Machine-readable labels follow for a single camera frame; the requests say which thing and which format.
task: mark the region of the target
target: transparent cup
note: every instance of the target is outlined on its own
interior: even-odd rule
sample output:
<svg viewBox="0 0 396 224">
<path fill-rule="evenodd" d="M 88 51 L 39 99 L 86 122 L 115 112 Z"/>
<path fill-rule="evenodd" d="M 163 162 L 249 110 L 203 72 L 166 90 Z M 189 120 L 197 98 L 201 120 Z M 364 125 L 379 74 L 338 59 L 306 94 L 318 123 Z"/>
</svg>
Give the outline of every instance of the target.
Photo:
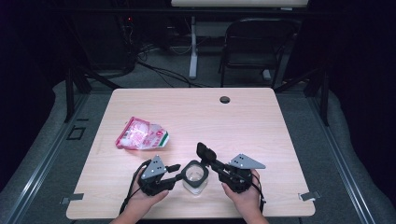
<svg viewBox="0 0 396 224">
<path fill-rule="evenodd" d="M 204 177 L 204 169 L 199 165 L 193 164 L 187 168 L 186 177 L 195 186 L 196 183 L 199 183 L 200 181 L 202 181 L 202 178 Z M 184 188 L 186 188 L 192 194 L 195 194 L 195 195 L 200 194 L 202 192 L 202 190 L 204 190 L 206 185 L 207 185 L 207 178 L 198 187 L 193 187 L 188 182 L 183 180 Z"/>
</svg>

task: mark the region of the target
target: gray floor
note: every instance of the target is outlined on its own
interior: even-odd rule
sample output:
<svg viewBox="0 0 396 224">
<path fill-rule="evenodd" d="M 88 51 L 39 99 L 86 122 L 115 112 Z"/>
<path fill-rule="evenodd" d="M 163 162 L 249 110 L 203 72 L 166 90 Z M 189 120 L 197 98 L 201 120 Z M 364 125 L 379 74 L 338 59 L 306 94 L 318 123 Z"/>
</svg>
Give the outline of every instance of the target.
<svg viewBox="0 0 396 224">
<path fill-rule="evenodd" d="M 219 86 L 219 49 L 201 47 L 198 78 L 194 83 Z M 153 50 L 141 55 L 147 64 L 166 68 L 188 76 L 190 55 L 172 50 Z M 228 76 L 226 87 L 249 85 L 262 81 L 257 71 L 243 71 Z M 165 79 L 174 87 L 188 85 L 172 78 Z M 169 88 L 170 85 L 155 72 L 137 65 L 124 77 L 112 78 L 126 88 Z M 90 80 L 90 95 L 77 94 L 78 111 L 68 123 L 65 118 L 64 83 L 54 88 L 57 94 L 48 121 L 35 140 L 20 168 L 0 193 L 0 223 L 70 223 L 65 216 L 67 204 L 62 197 L 72 194 L 82 166 L 90 150 L 100 120 L 105 112 L 111 91 L 101 83 Z M 388 198 L 373 184 L 364 166 L 357 159 L 349 141 L 345 118 L 336 97 L 331 94 L 329 104 L 330 127 L 318 118 L 316 99 L 305 98 L 304 83 L 276 97 L 288 126 L 304 176 L 310 190 L 319 190 L 322 198 L 315 202 L 317 212 L 303 217 L 303 223 L 396 223 L 396 213 Z M 73 126 L 85 127 L 81 140 L 66 140 Z M 334 143 L 342 154 L 347 169 L 334 157 Z M 345 178 L 352 174 L 353 181 Z M 296 217 L 270 217 L 271 223 L 299 223 Z M 108 220 L 79 220 L 77 223 L 108 223 Z M 143 221 L 142 223 L 177 223 L 177 221 Z M 244 223 L 242 220 L 183 220 L 183 223 Z"/>
</svg>

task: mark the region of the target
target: fingers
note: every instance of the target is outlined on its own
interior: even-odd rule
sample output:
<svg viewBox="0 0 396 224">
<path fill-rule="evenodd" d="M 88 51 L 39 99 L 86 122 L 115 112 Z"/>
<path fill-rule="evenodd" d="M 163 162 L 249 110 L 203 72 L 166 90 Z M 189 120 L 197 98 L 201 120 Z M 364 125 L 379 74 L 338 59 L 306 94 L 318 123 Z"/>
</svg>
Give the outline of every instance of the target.
<svg viewBox="0 0 396 224">
<path fill-rule="evenodd" d="M 134 181 L 135 184 L 137 184 L 137 181 L 140 179 L 140 176 L 143 174 L 143 170 L 144 168 L 140 169 L 139 173 L 137 173 L 136 180 Z"/>
<path fill-rule="evenodd" d="M 254 175 L 254 176 L 256 176 L 256 177 L 254 177 L 253 176 L 253 184 L 255 184 L 255 185 L 258 185 L 259 184 L 259 179 L 260 179 L 260 175 L 259 175 L 259 173 L 255 170 L 255 169 L 251 169 L 251 173 Z"/>
<path fill-rule="evenodd" d="M 169 194 L 169 190 L 166 189 L 154 196 L 148 196 L 148 198 L 152 201 L 152 204 L 155 204 L 162 201 L 168 194 Z"/>
<path fill-rule="evenodd" d="M 233 199 L 233 194 L 234 194 L 234 192 L 230 189 L 230 187 L 228 187 L 228 185 L 227 184 L 225 184 L 225 183 L 221 183 L 221 186 L 223 187 L 223 189 L 224 189 L 224 193 L 225 193 L 225 195 L 227 195 L 227 197 L 229 197 L 231 200 Z"/>
</svg>

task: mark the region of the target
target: wire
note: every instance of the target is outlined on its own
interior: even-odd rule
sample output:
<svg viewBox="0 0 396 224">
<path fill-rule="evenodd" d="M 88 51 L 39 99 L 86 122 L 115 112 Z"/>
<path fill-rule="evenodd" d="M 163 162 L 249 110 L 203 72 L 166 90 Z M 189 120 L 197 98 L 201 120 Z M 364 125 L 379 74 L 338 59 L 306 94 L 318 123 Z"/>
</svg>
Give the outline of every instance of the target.
<svg viewBox="0 0 396 224">
<path fill-rule="evenodd" d="M 188 48 L 188 49 L 183 51 L 183 52 L 178 52 L 177 50 L 175 50 L 175 49 L 178 49 L 178 48 Z M 192 45 L 189 45 L 189 46 L 186 46 L 186 47 L 181 47 L 181 46 L 173 47 L 172 46 L 169 49 L 171 49 L 175 54 L 182 55 L 182 54 L 188 53 L 191 48 L 192 48 Z"/>
<path fill-rule="evenodd" d="M 147 166 L 147 165 L 149 165 L 150 163 L 151 163 L 151 160 L 148 160 L 148 161 L 143 162 L 143 163 L 139 166 L 139 168 L 137 168 L 137 171 L 134 172 L 134 177 L 132 178 L 131 185 L 129 186 L 128 194 L 126 195 L 126 198 L 124 199 L 124 201 L 123 201 L 123 203 L 122 203 L 122 205 L 121 205 L 120 214 L 123 212 L 123 210 L 125 209 L 126 205 L 128 204 L 129 200 L 132 198 L 132 196 L 134 196 L 134 195 L 141 189 L 141 188 L 139 188 L 139 189 L 137 189 L 133 194 L 131 194 L 132 188 L 133 188 L 133 186 L 134 186 L 134 182 L 136 181 L 136 178 L 137 178 L 137 174 L 139 174 L 139 171 L 140 171 L 144 166 Z"/>
<path fill-rule="evenodd" d="M 190 33 L 191 33 L 191 28 L 190 28 L 190 25 L 189 25 L 189 23 L 187 22 L 187 19 L 186 19 L 186 18 L 184 18 L 184 22 L 186 23 L 187 28 L 189 29 L 189 31 L 190 31 Z"/>
<path fill-rule="evenodd" d="M 140 49 L 140 52 L 137 54 L 137 57 L 138 57 L 141 61 L 145 62 L 145 61 L 148 59 L 148 53 L 149 53 L 150 51 L 154 50 L 154 49 L 157 49 L 157 48 L 154 48 L 153 46 L 154 46 L 153 44 L 146 44 L 145 46 L 143 46 L 143 47 Z"/>
<path fill-rule="evenodd" d="M 260 179 L 255 175 L 253 176 L 259 181 L 259 187 L 253 183 L 251 183 L 251 185 L 260 193 L 260 211 L 262 211 L 264 209 L 264 204 L 267 202 L 265 201 L 264 195 L 262 194 L 262 183 L 260 182 Z"/>
<path fill-rule="evenodd" d="M 179 73 L 176 73 L 176 72 L 173 72 L 173 71 L 170 71 L 170 70 L 167 70 L 167 69 L 164 69 L 164 68 L 154 67 L 152 65 L 149 65 L 149 64 L 146 64 L 146 63 L 142 63 L 142 62 L 137 62 L 137 64 L 140 64 L 140 65 L 142 65 L 142 66 L 154 71 L 155 73 L 157 73 L 163 79 L 163 81 L 166 82 L 172 88 L 174 88 L 174 86 L 172 84 L 170 84 L 168 81 L 166 81 L 166 79 L 163 76 L 174 78 L 174 79 L 176 79 L 178 81 L 184 82 L 184 83 L 189 85 L 189 88 L 191 88 L 192 86 L 193 87 L 200 87 L 200 88 L 202 88 L 202 87 L 209 87 L 210 88 L 210 86 L 207 86 L 205 84 L 192 83 L 186 77 L 184 77 L 183 75 L 181 75 Z"/>
</svg>

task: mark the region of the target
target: gray gripper plate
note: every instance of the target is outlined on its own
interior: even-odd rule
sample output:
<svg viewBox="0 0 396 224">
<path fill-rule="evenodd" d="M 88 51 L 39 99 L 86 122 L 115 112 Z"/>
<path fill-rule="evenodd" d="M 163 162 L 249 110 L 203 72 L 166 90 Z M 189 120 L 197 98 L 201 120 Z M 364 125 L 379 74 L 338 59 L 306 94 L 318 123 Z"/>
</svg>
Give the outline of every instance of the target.
<svg viewBox="0 0 396 224">
<path fill-rule="evenodd" d="M 265 169 L 265 165 L 251 159 L 249 156 L 239 154 L 228 163 L 240 169 Z"/>
<path fill-rule="evenodd" d="M 151 163 L 146 168 L 145 172 L 142 174 L 142 179 L 147 179 L 156 175 L 161 175 L 166 173 L 166 167 L 163 164 L 160 156 L 156 155 Z"/>
</svg>

